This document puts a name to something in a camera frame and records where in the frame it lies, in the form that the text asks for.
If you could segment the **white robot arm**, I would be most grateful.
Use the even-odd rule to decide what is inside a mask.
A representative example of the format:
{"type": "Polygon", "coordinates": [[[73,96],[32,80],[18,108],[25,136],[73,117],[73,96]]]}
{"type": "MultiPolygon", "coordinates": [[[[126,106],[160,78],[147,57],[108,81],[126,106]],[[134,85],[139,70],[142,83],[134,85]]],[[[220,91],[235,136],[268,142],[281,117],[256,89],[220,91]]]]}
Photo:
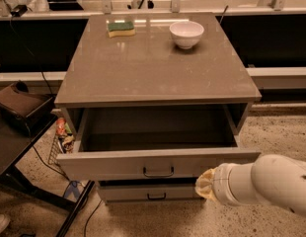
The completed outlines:
{"type": "Polygon", "coordinates": [[[264,155],[254,163],[224,163],[201,174],[196,193],[224,205],[274,205],[306,217],[306,162],[264,155]]]}

